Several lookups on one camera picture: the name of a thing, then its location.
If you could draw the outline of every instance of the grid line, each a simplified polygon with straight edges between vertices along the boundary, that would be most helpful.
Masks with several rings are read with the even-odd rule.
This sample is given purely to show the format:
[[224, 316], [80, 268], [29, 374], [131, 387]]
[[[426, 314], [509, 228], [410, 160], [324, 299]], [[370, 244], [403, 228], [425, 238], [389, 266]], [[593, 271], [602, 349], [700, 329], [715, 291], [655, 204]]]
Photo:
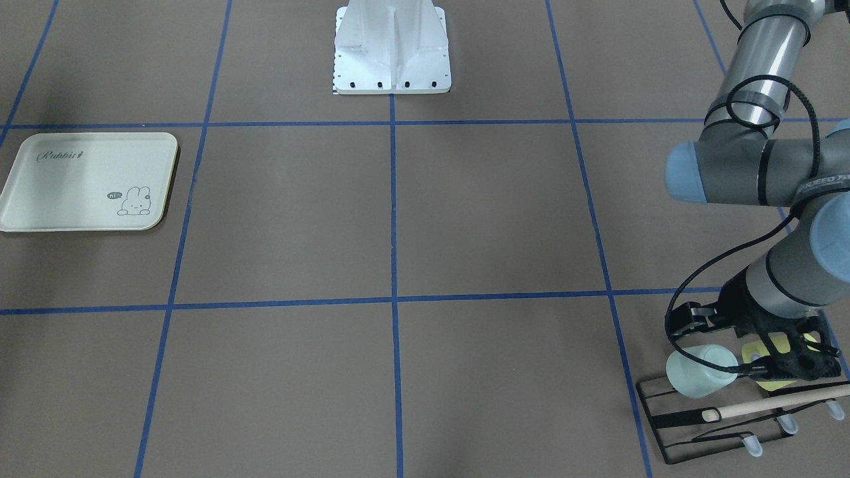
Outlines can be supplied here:
[[711, 34], [711, 28], [708, 26], [708, 21], [706, 20], [706, 16], [702, 13], [702, 7], [700, 6], [700, 2], [698, 0], [694, 0], [694, 8], [696, 8], [697, 15], [700, 16], [700, 22], [702, 22], [702, 28], [705, 30], [705, 34], [708, 37], [708, 43], [711, 44], [711, 50], [714, 51], [714, 58], [717, 59], [717, 64], [720, 65], [720, 71], [723, 73], [723, 76], [726, 76], [726, 65], [723, 64], [723, 57], [720, 55], [720, 50], [717, 48], [717, 43], [714, 42], [714, 36]]
[[401, 402], [401, 338], [399, 333], [398, 195], [396, 189], [395, 95], [389, 95], [390, 288], [393, 309], [393, 370], [395, 385], [395, 474], [405, 476], [404, 416]]
[[42, 53], [42, 48], [44, 48], [44, 42], [47, 40], [48, 33], [50, 33], [50, 26], [53, 24], [53, 19], [56, 16], [56, 9], [59, 7], [59, 0], [54, 0], [53, 6], [50, 8], [50, 13], [48, 14], [48, 19], [44, 23], [44, 30], [42, 31], [42, 36], [38, 39], [38, 45], [36, 46], [35, 53], [32, 54], [32, 60], [30, 60], [30, 66], [26, 69], [26, 73], [24, 74], [24, 79], [20, 82], [20, 88], [18, 88], [18, 94], [14, 97], [14, 103], [12, 103], [12, 109], [9, 111], [8, 117], [6, 118], [6, 123], [3, 126], [3, 132], [0, 133], [0, 147], [3, 146], [3, 143], [6, 141], [6, 134], [9, 133], [10, 126], [12, 121], [14, 121], [14, 115], [18, 112], [18, 107], [20, 106], [21, 99], [24, 98], [24, 91], [26, 90], [26, 85], [30, 82], [30, 77], [32, 76], [32, 71], [36, 68], [36, 63], [38, 62], [38, 56]]
[[[846, 118], [819, 118], [821, 122], [840, 122]], [[704, 118], [576, 118], [576, 119], [467, 119], [404, 120], [396, 126], [512, 125], [512, 124], [631, 124], [631, 123], [702, 123]], [[786, 118], [784, 122], [808, 122], [806, 118]], [[121, 129], [121, 128], [293, 128], [305, 126], [389, 126], [389, 121], [245, 121], [245, 122], [104, 122], [68, 124], [10, 124], [4, 131], [53, 129]]]
[[[464, 300], [532, 300], [569, 299], [579, 297], [621, 297], [638, 295], [670, 295], [675, 288], [620, 289], [530, 293], [459, 293], [445, 295], [400, 295], [395, 298], [400, 304], [416, 302], [457, 302]], [[720, 287], [689, 287], [685, 293], [718, 293]], [[355, 297], [342, 299], [288, 299], [257, 300], [246, 302], [187, 302], [175, 304], [140, 305], [95, 305], [82, 307], [44, 307], [30, 309], [0, 309], [0, 316], [47, 316], [58, 314], [102, 314], [109, 312], [164, 312], [172, 310], [227, 310], [259, 309], [271, 307], [307, 307], [315, 305], [391, 304], [393, 297]]]
[[637, 431], [637, 440], [641, 450], [641, 456], [643, 458], [643, 468], [646, 473], [647, 478], [652, 478], [652, 465], [649, 462], [649, 453], [646, 447], [646, 439], [643, 435], [643, 425], [641, 424], [640, 411], [638, 410], [638, 401], [635, 396], [635, 390], [632, 387], [632, 370], [629, 366], [629, 359], [626, 353], [626, 344], [623, 340], [623, 333], [620, 326], [620, 317], [617, 313], [617, 304], [615, 302], [614, 296], [610, 294], [610, 291], [613, 289], [611, 287], [611, 278], [608, 271], [608, 261], [605, 258], [605, 248], [602, 242], [602, 234], [599, 231], [599, 223], [597, 221], [596, 210], [593, 206], [593, 194], [591, 191], [590, 180], [587, 177], [587, 168], [585, 167], [584, 162], [584, 154], [581, 150], [581, 137], [579, 136], [578, 125], [575, 122], [575, 113], [573, 112], [573, 102], [570, 97], [570, 85], [567, 82], [567, 74], [564, 69], [564, 58], [561, 55], [561, 47], [558, 41], [558, 31], [555, 27], [555, 19], [552, 14], [552, 4], [550, 0], [546, 0], [546, 10], [549, 17], [549, 27], [552, 30], [552, 43], [555, 47], [555, 55], [558, 59], [558, 69], [561, 74], [561, 83], [564, 86], [564, 99], [567, 103], [567, 112], [569, 113], [569, 119], [571, 120], [571, 128], [573, 133], [573, 140], [575, 141], [575, 153], [578, 156], [579, 169], [581, 170], [581, 180], [584, 183], [585, 192], [587, 195], [587, 209], [590, 213], [591, 222], [593, 225], [593, 230], [596, 235], [596, 243], [599, 251], [599, 263], [602, 266], [602, 273], [605, 280], [605, 290], [609, 293], [608, 302], [611, 310], [611, 318], [614, 321], [614, 330], [617, 337], [617, 345], [620, 348], [620, 361], [623, 366], [623, 373], [625, 375], [626, 380], [626, 389], [629, 392], [629, 401], [632, 405], [632, 417], [634, 419], [635, 429]]
[[180, 232], [180, 243], [178, 245], [177, 257], [174, 260], [174, 274], [171, 283], [171, 289], [168, 293], [168, 304], [166, 306], [165, 318], [162, 321], [162, 332], [160, 343], [156, 352], [156, 364], [154, 366], [153, 378], [150, 382], [150, 395], [148, 397], [148, 406], [144, 414], [144, 425], [142, 427], [142, 436], [139, 440], [139, 455], [136, 457], [136, 470], [134, 477], [141, 478], [142, 469], [145, 465], [145, 452], [147, 451], [148, 436], [150, 434], [150, 425], [153, 421], [154, 406], [156, 404], [156, 392], [159, 388], [159, 379], [162, 372], [162, 362], [165, 358], [165, 350], [168, 341], [168, 330], [171, 327], [171, 317], [174, 311], [174, 299], [177, 295], [177, 286], [180, 279], [180, 268], [183, 263], [183, 253], [186, 246], [186, 236], [189, 233], [189, 222], [192, 215], [192, 197], [195, 193], [195, 186], [198, 180], [198, 170], [201, 168], [201, 159], [204, 154], [204, 145], [207, 142], [208, 123], [210, 115], [213, 112], [213, 101], [215, 100], [215, 90], [218, 83], [218, 72], [221, 68], [221, 59], [224, 55], [224, 44], [227, 40], [227, 29], [230, 23], [230, 11], [233, 8], [233, 0], [227, 0], [227, 8], [224, 11], [224, 21], [221, 28], [221, 38], [218, 41], [218, 53], [216, 56], [215, 66], [212, 69], [212, 80], [210, 81], [209, 98], [207, 99], [207, 110], [204, 115], [205, 126], [201, 130], [201, 139], [198, 145], [198, 153], [195, 157], [195, 168], [192, 171], [192, 182], [189, 188], [189, 196], [186, 200], [186, 212], [183, 219], [183, 229]]

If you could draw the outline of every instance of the light blue cup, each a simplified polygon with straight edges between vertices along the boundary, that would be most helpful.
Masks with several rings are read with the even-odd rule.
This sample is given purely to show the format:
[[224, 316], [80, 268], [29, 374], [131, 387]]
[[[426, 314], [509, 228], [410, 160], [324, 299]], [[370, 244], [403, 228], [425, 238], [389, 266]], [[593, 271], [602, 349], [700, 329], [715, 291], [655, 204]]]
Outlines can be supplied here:
[[[708, 344], [684, 349], [692, 356], [714, 363], [721, 367], [735, 367], [738, 359], [726, 347]], [[738, 377], [736, 373], [727, 373], [706, 367], [673, 352], [667, 359], [667, 379], [680, 394], [690, 398], [702, 398], [710, 395]]]

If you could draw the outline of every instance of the yellow sponge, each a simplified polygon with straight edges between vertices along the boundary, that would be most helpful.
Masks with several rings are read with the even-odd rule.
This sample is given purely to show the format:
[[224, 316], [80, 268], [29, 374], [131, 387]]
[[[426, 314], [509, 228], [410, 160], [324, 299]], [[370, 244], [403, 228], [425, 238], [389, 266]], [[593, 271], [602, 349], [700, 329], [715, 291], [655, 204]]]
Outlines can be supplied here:
[[[817, 340], [815, 340], [814, 337], [812, 337], [811, 335], [809, 335], [807, 333], [804, 334], [803, 337], [805, 337], [806, 340], [809, 340], [811, 342], [817, 342]], [[788, 337], [786, 337], [785, 334], [782, 333], [782, 334], [779, 334], [779, 335], [771, 336], [770, 339], [773, 341], [773, 345], [776, 346], [776, 350], [778, 350], [779, 353], [784, 354], [788, 351], [791, 351], [791, 344], [788, 343]], [[769, 356], [769, 355], [770, 355], [770, 352], [768, 352], [768, 347], [765, 346], [765, 344], [761, 340], [759, 340], [757, 342], [750, 342], [749, 344], [744, 344], [744, 346], [741, 347], [741, 358], [743, 359], [744, 363], [751, 363], [752, 361], [755, 361], [758, 358], [761, 358], [761, 357], [764, 357], [764, 356]], [[774, 390], [779, 390], [782, 387], [786, 387], [790, 384], [793, 384], [794, 382], [795, 382], [794, 380], [786, 380], [786, 381], [782, 381], [782, 382], [759, 382], [759, 381], [756, 381], [756, 383], [760, 387], [767, 390], [768, 392], [772, 392]]]

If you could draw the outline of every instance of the black cable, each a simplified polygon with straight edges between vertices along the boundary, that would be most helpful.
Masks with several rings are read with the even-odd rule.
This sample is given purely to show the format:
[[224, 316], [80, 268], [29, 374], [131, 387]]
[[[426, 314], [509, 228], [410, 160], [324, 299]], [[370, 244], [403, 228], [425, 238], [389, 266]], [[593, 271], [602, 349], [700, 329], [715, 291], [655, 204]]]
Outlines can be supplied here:
[[732, 119], [743, 126], [752, 129], [765, 129], [770, 127], [779, 126], [779, 117], [773, 116], [773, 119], [764, 122], [761, 124], [748, 122], [745, 119], [738, 116], [732, 108], [733, 98], [734, 96], [746, 85], [753, 82], [760, 81], [773, 81], [777, 82], [791, 91], [802, 103], [803, 108], [806, 109], [806, 113], [808, 114], [809, 124], [812, 126], [812, 169], [809, 172], [808, 177], [814, 178], [818, 175], [818, 171], [820, 170], [820, 128], [818, 126], [818, 115], [814, 112], [814, 106], [812, 106], [812, 102], [808, 100], [806, 95], [800, 90], [794, 83], [790, 80], [787, 80], [783, 77], [777, 77], [776, 75], [755, 75], [754, 77], [749, 77], [745, 79], [743, 82], [738, 83], [729, 91], [729, 95], [726, 97], [726, 112], [729, 114]]
[[758, 237], [758, 238], [753, 239], [752, 241], [749, 241], [749, 242], [745, 242], [743, 244], [740, 244], [739, 246], [735, 246], [734, 248], [729, 249], [725, 253], [718, 255], [714, 259], [712, 259], [712, 260], [706, 262], [705, 264], [701, 265], [697, 270], [694, 271], [694, 273], [692, 273], [690, 276], [688, 276], [688, 278], [685, 279], [684, 282], [682, 282], [682, 285], [680, 285], [678, 287], [678, 289], [676, 289], [676, 292], [673, 293], [673, 296], [670, 299], [670, 304], [667, 306], [667, 312], [666, 312], [666, 314], [664, 314], [664, 333], [667, 334], [667, 339], [670, 341], [670, 344], [673, 346], [673, 349], [675, 349], [676, 352], [682, 354], [685, 358], [688, 358], [692, 361], [699, 363], [700, 365], [704, 365], [706, 367], [713, 368], [715, 370], [719, 370], [720, 372], [726, 372], [726, 373], [744, 373], [745, 372], [745, 369], [741, 366], [738, 366], [738, 367], [722, 367], [722, 366], [717, 365], [716, 363], [711, 363], [709, 361], [702, 360], [699, 357], [692, 356], [688, 352], [684, 351], [682, 349], [682, 347], [677, 343], [677, 339], [673, 338], [670, 335], [670, 316], [673, 312], [673, 308], [675, 307], [676, 301], [678, 300], [679, 296], [682, 295], [682, 292], [685, 290], [685, 288], [694, 279], [696, 279], [696, 277], [699, 274], [702, 274], [709, 267], [712, 267], [714, 264], [720, 262], [721, 260], [726, 259], [727, 257], [729, 257], [730, 255], [732, 255], [734, 253], [738, 253], [740, 251], [743, 251], [744, 249], [751, 248], [751, 247], [753, 247], [757, 244], [765, 242], [767, 239], [770, 239], [773, 236], [776, 236], [777, 234], [779, 234], [779, 232], [781, 230], [783, 230], [788, 224], [790, 224], [793, 219], [794, 219], [794, 216], [788, 216], [787, 218], [785, 218], [785, 220], [783, 220], [781, 223], [779, 223], [779, 225], [774, 227], [769, 233], [765, 234], [764, 236]]
[[850, 192], [850, 188], [835, 188], [835, 189], [830, 189], [830, 190], [826, 190], [826, 191], [821, 191], [818, 194], [815, 194], [813, 196], [808, 196], [805, 199], [801, 199], [800, 201], [795, 202], [794, 204], [791, 205], [791, 207], [790, 207], [791, 215], [794, 215], [796, 217], [800, 217], [800, 215], [802, 214], [803, 208], [805, 208], [806, 205], [809, 204], [813, 199], [817, 199], [818, 197], [826, 196], [827, 194], [833, 194], [833, 193], [836, 193], [836, 192]]
[[729, 9], [729, 6], [726, 4], [726, 0], [720, 0], [720, 6], [723, 7], [723, 11], [726, 12], [726, 16], [729, 17], [729, 20], [733, 25], [735, 25], [735, 28], [738, 30], [744, 30], [744, 27], [738, 22], [735, 15], [732, 14], [732, 10]]

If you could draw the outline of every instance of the tray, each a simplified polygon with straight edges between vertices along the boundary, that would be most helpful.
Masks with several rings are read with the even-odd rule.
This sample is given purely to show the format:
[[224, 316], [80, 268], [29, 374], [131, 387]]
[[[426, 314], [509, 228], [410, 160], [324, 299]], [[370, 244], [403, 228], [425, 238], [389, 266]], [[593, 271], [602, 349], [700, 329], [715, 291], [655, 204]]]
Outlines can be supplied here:
[[177, 151], [168, 133], [35, 134], [0, 193], [0, 230], [150, 229], [165, 213]]

